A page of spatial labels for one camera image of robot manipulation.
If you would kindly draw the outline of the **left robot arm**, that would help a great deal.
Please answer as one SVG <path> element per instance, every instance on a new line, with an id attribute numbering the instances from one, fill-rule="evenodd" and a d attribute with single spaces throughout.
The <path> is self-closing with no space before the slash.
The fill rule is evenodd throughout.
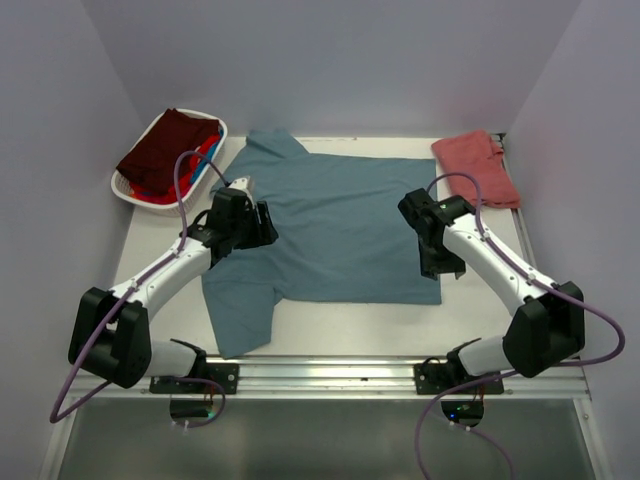
<path id="1" fill-rule="evenodd" d="M 201 390 L 211 378 L 205 351 L 175 339 L 152 340 L 151 320 L 232 251 L 271 245 L 277 237 L 268 206 L 254 200 L 249 178 L 218 189 L 210 209 L 197 215 L 154 264 L 127 282 L 108 290 L 93 287 L 82 296 L 69 362 L 122 388 L 157 377 L 173 379 L 185 392 Z"/>

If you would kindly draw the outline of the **blue t shirt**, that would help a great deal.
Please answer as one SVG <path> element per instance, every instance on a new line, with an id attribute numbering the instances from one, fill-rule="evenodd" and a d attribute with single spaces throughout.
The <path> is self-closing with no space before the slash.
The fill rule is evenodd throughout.
<path id="1" fill-rule="evenodd" d="M 254 181 L 278 237 L 232 252 L 202 278 L 223 357 L 267 345 L 283 299 L 440 303 L 441 286 L 422 277 L 417 237 L 398 208 L 434 180 L 433 160 L 312 153 L 284 130 L 255 130 L 226 176 Z"/>

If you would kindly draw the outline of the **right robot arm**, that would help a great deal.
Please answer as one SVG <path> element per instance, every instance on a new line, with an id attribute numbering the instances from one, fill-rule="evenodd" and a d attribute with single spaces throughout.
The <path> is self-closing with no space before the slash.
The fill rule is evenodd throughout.
<path id="1" fill-rule="evenodd" d="M 558 284 L 518 257 L 478 221 L 463 197 L 437 201 L 418 189 L 398 209 L 417 234 L 422 276 L 460 277 L 472 269 L 512 317 L 503 335 L 466 342 L 443 363 L 425 360 L 422 373 L 429 380 L 464 393 L 481 377 L 505 370 L 532 378 L 584 348 L 582 291 L 572 282 Z"/>

